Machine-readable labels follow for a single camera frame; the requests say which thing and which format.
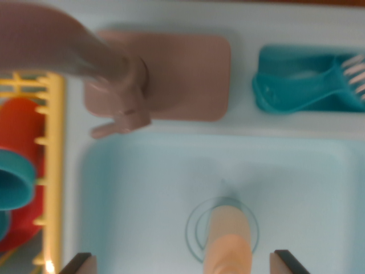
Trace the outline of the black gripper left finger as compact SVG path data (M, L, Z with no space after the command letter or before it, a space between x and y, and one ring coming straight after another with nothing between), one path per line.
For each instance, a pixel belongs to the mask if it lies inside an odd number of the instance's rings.
M59 274L97 274L97 259L91 253L77 253Z

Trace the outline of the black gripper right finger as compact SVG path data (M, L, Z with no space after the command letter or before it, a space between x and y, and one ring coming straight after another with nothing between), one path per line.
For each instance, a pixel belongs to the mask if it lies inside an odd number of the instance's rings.
M289 250L275 250L270 254L270 274L309 273Z

